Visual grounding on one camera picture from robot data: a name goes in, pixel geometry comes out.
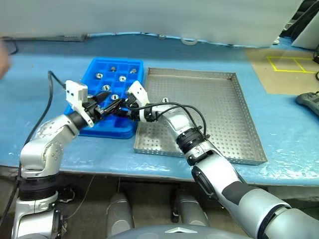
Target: table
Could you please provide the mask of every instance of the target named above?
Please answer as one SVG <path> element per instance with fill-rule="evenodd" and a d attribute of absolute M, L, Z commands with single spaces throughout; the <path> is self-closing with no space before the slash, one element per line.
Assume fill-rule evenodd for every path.
<path fill-rule="evenodd" d="M 260 185 L 319 185 L 319 121 L 291 95 L 267 94 L 243 48 L 147 35 L 94 37 L 86 42 L 19 41 L 12 68 L 0 81 L 0 165 L 17 167 L 19 152 L 48 99 L 47 70 L 61 80 L 79 80 L 96 57 L 141 59 L 147 67 L 236 72 L 268 163 L 234 165 Z M 290 49 L 282 39 L 281 48 Z M 45 120 L 62 114 L 65 93 L 54 83 Z M 62 171 L 192 180 L 183 158 L 136 154 L 135 138 L 77 137 L 65 149 Z"/>

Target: person's hand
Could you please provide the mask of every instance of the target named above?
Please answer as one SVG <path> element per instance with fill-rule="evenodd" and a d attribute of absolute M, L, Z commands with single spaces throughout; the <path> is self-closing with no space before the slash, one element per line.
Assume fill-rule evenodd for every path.
<path fill-rule="evenodd" d="M 10 67 L 9 56 L 3 43 L 0 41 L 0 79 L 5 75 Z"/>

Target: black controller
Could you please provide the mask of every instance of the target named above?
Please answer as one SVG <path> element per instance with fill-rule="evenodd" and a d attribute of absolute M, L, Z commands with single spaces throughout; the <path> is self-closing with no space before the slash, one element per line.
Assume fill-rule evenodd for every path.
<path fill-rule="evenodd" d="M 296 98 L 296 102 L 300 105 L 307 106 L 317 116 L 319 116 L 319 92 L 308 92 L 301 94 Z"/>

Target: electrical cord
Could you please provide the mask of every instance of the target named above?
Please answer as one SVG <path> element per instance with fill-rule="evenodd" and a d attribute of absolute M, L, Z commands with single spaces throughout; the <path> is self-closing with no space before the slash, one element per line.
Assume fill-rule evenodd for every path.
<path fill-rule="evenodd" d="M 26 141 L 24 142 L 23 146 L 25 146 L 27 143 L 30 142 L 34 132 L 39 127 L 39 125 L 41 124 L 42 120 L 44 119 L 44 117 L 46 116 L 47 112 L 50 109 L 50 106 L 52 104 L 52 99 L 53 99 L 53 82 L 52 82 L 52 77 L 51 77 L 52 75 L 54 75 L 54 74 L 51 71 L 48 71 L 49 99 L 48 99 L 48 103 L 46 105 L 46 108 L 45 108 L 44 112 L 42 113 L 41 117 L 38 119 L 37 123 L 32 128 L 32 130 L 31 130 L 30 134 L 28 135 L 28 137 L 26 138 Z M 2 217 L 0 219 L 0 228 L 1 228 L 5 218 L 7 217 L 7 214 L 9 212 L 10 206 L 11 206 L 11 204 L 13 202 L 14 196 L 15 196 L 17 190 L 18 190 L 19 183 L 20 183 L 20 178 L 21 178 L 21 163 L 19 163 L 18 175 L 17 175 L 16 181 L 15 181 L 15 184 L 14 184 L 14 188 L 13 188 L 13 190 L 11 192 L 9 201 L 8 201 L 8 203 L 7 203 L 6 207 L 5 207 L 5 210 L 4 210 L 3 214 L 2 214 Z"/>
<path fill-rule="evenodd" d="M 190 112 L 186 109 L 186 106 L 185 105 L 181 105 L 179 103 L 176 103 L 176 102 L 165 102 L 165 103 L 155 103 L 155 104 L 149 104 L 147 106 L 143 106 L 143 107 L 137 107 L 137 108 L 132 108 L 132 107 L 129 107 L 129 106 L 126 106 L 126 108 L 128 108 L 129 110 L 132 110 L 132 111 L 139 111 L 139 110 L 143 110 L 143 109 L 147 109 L 147 108 L 152 108 L 152 107 L 155 107 L 155 106 L 163 106 L 163 105 L 175 105 L 177 107 L 181 107 L 188 115 L 190 121 L 193 123 L 193 125 L 195 126 L 195 128 L 198 128 L 197 124 L 195 123 L 193 117 L 191 116 Z M 204 131 L 204 136 L 206 136 L 206 129 L 207 129 L 207 125 L 206 125 L 206 121 L 204 119 L 204 117 L 202 116 L 202 113 L 195 107 L 193 106 L 188 106 L 189 108 L 192 108 L 194 109 L 197 113 L 199 113 L 199 115 L 202 117 L 203 119 L 203 131 Z"/>
<path fill-rule="evenodd" d="M 199 114 L 199 116 L 201 117 L 201 119 L 202 119 L 202 121 L 203 121 L 203 134 L 206 136 L 206 120 L 205 120 L 205 118 L 204 118 L 204 116 L 203 116 L 203 114 L 196 108 L 196 107 L 194 107 L 194 106 L 190 106 L 190 105 L 183 105 L 184 107 L 186 107 L 186 108 L 191 108 L 191 109 L 193 109 L 193 110 L 195 110 L 198 114 Z M 155 118 L 155 120 L 158 120 L 159 119 L 159 117 L 161 117 L 163 114 L 165 114 L 166 112 L 168 112 L 168 111 L 170 111 L 170 110 L 173 110 L 173 109 L 176 109 L 176 108 L 178 108 L 179 106 L 174 106 L 174 107 L 171 107 L 171 108 L 169 108 L 169 109 L 167 109 L 167 110 L 165 110 L 165 111 L 163 111 L 163 112 L 161 112 L 160 114 L 158 114 L 157 116 L 156 116 L 156 118 Z"/>
<path fill-rule="evenodd" d="M 50 74 L 50 77 L 53 77 L 56 82 L 65 89 L 65 83 L 59 80 L 59 78 L 56 77 L 56 75 L 52 71 L 48 71 L 48 74 Z"/>
<path fill-rule="evenodd" d="M 88 186 L 88 188 L 86 189 L 85 195 L 84 195 L 82 201 L 80 202 L 79 206 L 75 209 L 75 211 L 74 211 L 70 216 L 68 216 L 68 217 L 65 218 L 65 219 L 70 219 L 70 218 L 73 217 L 73 216 L 77 213 L 77 211 L 80 209 L 80 207 L 81 207 L 82 204 L 84 203 L 84 200 L 85 200 L 86 196 L 88 195 L 88 192 L 89 192 L 89 190 L 90 190 L 90 187 L 91 187 L 91 184 L 92 184 L 94 178 L 95 178 L 95 174 L 92 176 L 91 181 L 90 181 L 90 183 L 89 183 L 89 186 Z"/>

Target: white wall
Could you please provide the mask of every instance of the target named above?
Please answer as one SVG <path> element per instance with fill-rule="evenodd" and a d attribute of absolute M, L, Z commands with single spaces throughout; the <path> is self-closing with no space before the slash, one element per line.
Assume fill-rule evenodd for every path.
<path fill-rule="evenodd" d="M 150 32 L 269 46 L 302 0 L 0 0 L 0 34 Z"/>

